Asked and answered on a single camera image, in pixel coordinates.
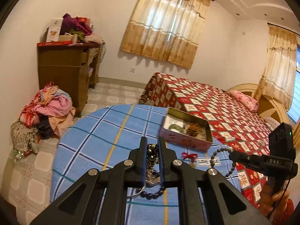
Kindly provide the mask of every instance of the bead chain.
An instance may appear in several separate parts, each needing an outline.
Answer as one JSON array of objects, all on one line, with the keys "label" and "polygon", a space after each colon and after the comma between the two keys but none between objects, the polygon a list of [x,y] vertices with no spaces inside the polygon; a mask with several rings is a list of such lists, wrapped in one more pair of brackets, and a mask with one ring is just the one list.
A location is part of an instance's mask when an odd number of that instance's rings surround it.
[{"label": "bead chain", "polygon": [[[232,150],[230,148],[227,147],[222,147],[218,150],[216,150],[212,156],[210,157],[210,166],[211,168],[214,168],[215,163],[214,163],[214,159],[215,156],[219,153],[219,152],[228,152],[231,153]],[[151,175],[159,175],[159,172],[157,172],[156,170],[154,170],[154,165],[158,164],[158,146],[157,144],[148,144],[147,146],[147,169],[146,169],[146,181],[150,180],[150,176]],[[229,177],[229,175],[232,174],[232,172],[234,171],[236,167],[236,162],[233,161],[232,162],[232,167],[230,169],[230,171],[225,175],[225,177]],[[161,195],[163,195],[165,188],[161,187],[159,189],[158,192],[152,194],[152,193],[147,193],[144,191],[145,186],[141,189],[138,189],[138,192],[134,195],[130,195],[127,196],[127,198],[134,198],[137,197],[138,195],[140,195],[142,198],[146,198],[147,200],[151,200],[151,199],[157,199],[158,197],[160,197]]]},{"label": "bead chain", "polygon": [[[147,146],[147,169],[146,169],[146,181],[150,181],[151,175],[158,175],[159,172],[154,170],[154,165],[159,164],[158,161],[158,145],[157,144],[148,144]],[[162,196],[165,188],[161,187],[158,192],[152,194],[152,193],[147,193],[144,191],[145,187],[142,189],[138,189],[138,192],[134,195],[127,196],[127,198],[134,198],[140,195],[142,198],[146,198],[147,200],[151,199],[157,199],[158,197]]]},{"label": "bead chain", "polygon": [[[214,165],[215,165],[215,163],[214,163],[214,158],[215,158],[215,156],[217,155],[218,152],[228,152],[228,153],[231,153],[232,150],[231,150],[230,148],[227,148],[227,147],[222,147],[222,148],[216,150],[216,151],[212,154],[212,156],[210,157],[210,166],[211,166],[211,168],[214,168]],[[232,162],[231,170],[225,175],[226,178],[229,177],[230,174],[232,174],[232,172],[234,171],[234,168],[235,168],[235,167],[236,167],[236,162],[233,161],[233,162]]]}]

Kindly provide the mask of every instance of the red box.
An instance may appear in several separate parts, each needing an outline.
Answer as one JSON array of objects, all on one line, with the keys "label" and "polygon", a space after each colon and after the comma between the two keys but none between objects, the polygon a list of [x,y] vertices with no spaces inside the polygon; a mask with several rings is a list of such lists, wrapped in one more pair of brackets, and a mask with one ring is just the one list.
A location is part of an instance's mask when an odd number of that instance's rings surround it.
[{"label": "red box", "polygon": [[91,24],[91,19],[88,19],[88,18],[84,18],[84,17],[78,17],[80,19],[81,22],[84,22],[86,23],[88,26],[90,26]]},{"label": "red box", "polygon": [[64,46],[72,44],[71,40],[67,41],[52,41],[52,42],[39,42],[37,43],[37,46]]},{"label": "red box", "polygon": [[[167,115],[173,116],[177,119],[181,119],[190,123],[198,123],[200,126],[205,128],[206,141],[164,128]],[[195,148],[203,152],[206,152],[213,143],[212,132],[209,128],[208,121],[199,118],[197,116],[188,114],[186,112],[183,112],[181,110],[175,109],[173,107],[169,107],[167,110],[167,114],[161,126],[159,136],[163,137],[166,141],[173,142],[175,144],[180,144],[190,148]]]}]

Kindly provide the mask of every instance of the white box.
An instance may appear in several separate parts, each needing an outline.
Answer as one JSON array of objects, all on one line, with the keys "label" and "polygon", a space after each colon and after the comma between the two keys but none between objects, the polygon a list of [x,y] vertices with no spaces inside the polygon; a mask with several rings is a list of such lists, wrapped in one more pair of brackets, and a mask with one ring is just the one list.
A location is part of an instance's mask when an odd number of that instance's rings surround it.
[{"label": "white box", "polygon": [[52,19],[48,28],[46,42],[59,41],[60,29],[64,18]]},{"label": "white box", "polygon": [[58,41],[68,41],[72,40],[73,35],[60,35]]}]

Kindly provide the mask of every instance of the window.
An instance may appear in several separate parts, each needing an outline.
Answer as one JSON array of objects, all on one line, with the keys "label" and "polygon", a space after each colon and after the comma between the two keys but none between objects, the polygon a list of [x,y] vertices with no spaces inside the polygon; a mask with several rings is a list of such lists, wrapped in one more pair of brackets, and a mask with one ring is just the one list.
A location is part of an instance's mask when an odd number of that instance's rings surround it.
[{"label": "window", "polygon": [[[177,7],[178,9],[179,9],[180,6],[181,6],[181,2],[182,2],[182,0],[179,1],[178,7]],[[171,27],[171,31],[170,31],[170,34],[169,34],[169,36],[168,36],[168,40],[167,40],[167,41],[170,40],[170,37],[171,37],[171,35],[172,35],[172,31],[173,31],[173,29],[174,29],[174,25],[175,25],[175,21],[176,21],[177,15],[178,15],[178,10],[177,10],[176,15],[175,15],[175,18],[174,18],[174,20],[173,20],[172,27]]]},{"label": "window", "polygon": [[297,51],[297,71],[294,87],[294,97],[292,101],[292,106],[287,112],[287,115],[290,117],[293,122],[297,122],[300,117],[300,47]]}]

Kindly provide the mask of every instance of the beaded bracelet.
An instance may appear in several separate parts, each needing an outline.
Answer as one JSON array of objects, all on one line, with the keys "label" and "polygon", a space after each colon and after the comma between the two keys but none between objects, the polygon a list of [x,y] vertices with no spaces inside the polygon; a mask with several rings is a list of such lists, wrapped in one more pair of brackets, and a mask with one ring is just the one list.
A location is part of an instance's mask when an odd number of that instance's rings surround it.
[{"label": "beaded bracelet", "polygon": [[[210,157],[210,166],[211,166],[211,168],[214,168],[214,165],[215,165],[214,158],[215,158],[215,156],[217,155],[217,153],[219,153],[219,152],[225,152],[225,151],[228,152],[228,153],[231,153],[231,152],[232,152],[232,150],[231,150],[230,148],[222,147],[222,148],[216,150],[216,151],[212,154],[212,156]],[[232,174],[232,172],[234,171],[234,168],[235,168],[235,167],[236,167],[236,162],[233,161],[233,162],[232,162],[232,167],[231,167],[230,171],[225,175],[226,178],[229,177],[229,175]]]}]

